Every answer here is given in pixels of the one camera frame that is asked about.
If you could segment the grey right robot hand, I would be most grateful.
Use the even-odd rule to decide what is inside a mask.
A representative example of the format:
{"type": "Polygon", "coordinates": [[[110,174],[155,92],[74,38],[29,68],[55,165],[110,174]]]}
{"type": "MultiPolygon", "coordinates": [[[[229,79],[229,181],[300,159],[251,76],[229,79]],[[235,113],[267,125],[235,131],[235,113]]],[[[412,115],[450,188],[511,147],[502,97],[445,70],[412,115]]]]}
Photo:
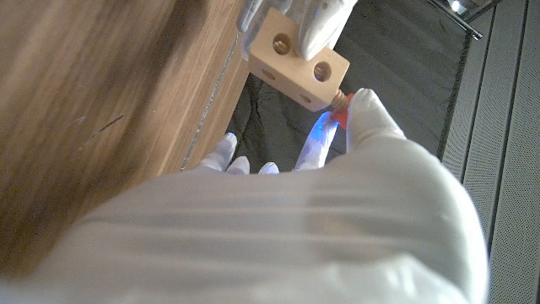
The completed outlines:
{"type": "Polygon", "coordinates": [[[373,90],[312,128],[297,166],[257,174],[236,138],[190,171],[76,222],[4,303],[483,303],[489,263],[463,185],[407,139],[373,90]]]}

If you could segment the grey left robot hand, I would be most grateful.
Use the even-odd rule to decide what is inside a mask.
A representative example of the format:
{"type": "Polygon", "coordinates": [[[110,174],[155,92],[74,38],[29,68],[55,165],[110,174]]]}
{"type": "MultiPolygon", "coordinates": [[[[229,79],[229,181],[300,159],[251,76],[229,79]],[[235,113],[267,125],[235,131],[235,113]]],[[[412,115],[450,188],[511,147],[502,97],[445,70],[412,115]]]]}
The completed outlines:
{"type": "Polygon", "coordinates": [[[323,48],[335,47],[358,0],[245,0],[236,20],[243,34],[240,52],[249,59],[253,41],[270,8],[277,9],[298,26],[294,39],[300,57],[311,60],[323,48]]]}

